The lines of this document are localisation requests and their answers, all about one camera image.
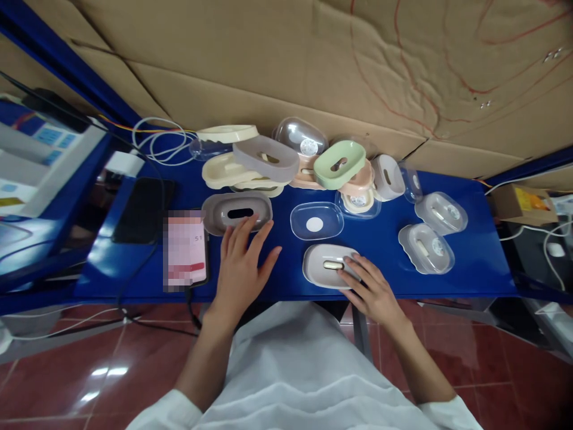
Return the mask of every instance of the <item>round white label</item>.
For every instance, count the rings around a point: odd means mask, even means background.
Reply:
[[[318,217],[312,217],[306,222],[306,229],[308,231],[317,232],[322,229],[324,222]]]
[[[366,206],[366,197],[365,196],[359,196],[359,197],[351,196],[350,197],[350,203],[352,203],[356,207]]]
[[[432,249],[437,256],[443,257],[443,245],[440,239],[434,238],[432,240]]]
[[[300,152],[307,156],[316,155],[318,153],[318,143],[306,138],[300,143]]]
[[[458,211],[458,208],[454,205],[448,205],[448,213],[453,219],[460,219],[460,211]]]

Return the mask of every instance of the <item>finger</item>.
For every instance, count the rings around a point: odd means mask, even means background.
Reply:
[[[386,278],[380,269],[377,268],[374,263],[372,263],[372,261],[357,253],[352,254],[352,257],[354,257],[354,259],[359,262],[376,281],[378,281],[380,284],[388,284],[388,281],[386,281]]]
[[[346,298],[350,303],[356,306],[356,309],[361,311],[363,314],[366,314],[366,304],[364,303],[364,300],[362,300],[360,297],[354,294],[351,290],[339,290],[339,291],[346,296]]]
[[[354,273],[360,276],[371,291],[380,289],[378,282],[374,281],[374,278],[370,276],[366,269],[364,269],[360,264],[356,263],[350,257],[344,257],[344,262],[350,269],[354,270]]]
[[[221,261],[223,261],[227,257],[227,249],[229,248],[229,238],[233,233],[233,228],[231,226],[227,226],[225,230],[225,234],[223,235],[223,241],[221,242]]]
[[[249,254],[252,258],[258,261],[258,256],[261,253],[261,249],[263,248],[264,241],[269,236],[271,229],[273,228],[274,221],[268,221],[263,228],[256,234],[256,236],[252,239],[251,244],[249,245],[249,249],[247,254]]]
[[[241,255],[245,253],[245,251],[247,250],[247,242],[249,240],[249,234],[251,234],[251,230],[255,226],[257,220],[258,220],[258,214],[255,213],[252,216],[250,216],[247,219],[247,222],[245,222],[241,226],[239,232],[237,233],[237,239],[235,242],[235,247],[233,249],[233,252],[241,253]]]
[[[229,238],[229,248],[227,249],[227,255],[230,255],[233,253],[233,250],[235,249],[235,242],[237,240],[237,235],[239,234],[239,230],[241,230],[241,227],[243,227],[243,225],[247,222],[248,218],[244,217],[241,222],[239,222],[235,228],[233,229],[233,233],[231,234],[231,237]]]
[[[279,254],[282,251],[282,247],[274,248],[270,253],[267,259],[264,261],[263,266],[258,270],[258,278],[264,284],[267,283],[269,280],[270,273],[273,271],[275,267],[276,261],[279,259]]]
[[[346,285],[348,285],[355,292],[357,292],[361,298],[367,301],[369,298],[372,297],[372,293],[368,291],[368,289],[364,285],[358,282],[356,278],[351,276],[348,272],[339,269],[336,271],[336,273],[338,274],[339,277],[342,278],[344,282],[346,282]]]

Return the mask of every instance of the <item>cardboard box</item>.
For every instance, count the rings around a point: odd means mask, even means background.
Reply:
[[[547,191],[508,184],[495,189],[491,195],[501,221],[538,227],[557,222],[555,206]]]

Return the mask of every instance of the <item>red tile floor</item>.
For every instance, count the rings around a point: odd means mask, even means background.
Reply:
[[[570,413],[573,366],[487,325],[400,302],[486,430],[553,430],[559,428],[556,419]],[[66,311],[57,328],[102,309]],[[143,320],[193,330],[185,305],[150,305]],[[349,312],[342,324],[353,340]],[[376,324],[369,324],[369,333],[376,367],[410,397],[386,334]],[[124,429],[173,387],[192,343],[180,334],[130,324],[0,365],[0,430]]]

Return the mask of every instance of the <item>white sleeve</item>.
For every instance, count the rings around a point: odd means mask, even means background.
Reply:
[[[434,424],[452,430],[483,430],[460,396],[449,402],[424,403],[420,410]]]
[[[202,416],[191,400],[173,389],[143,410],[126,430],[189,430]]]

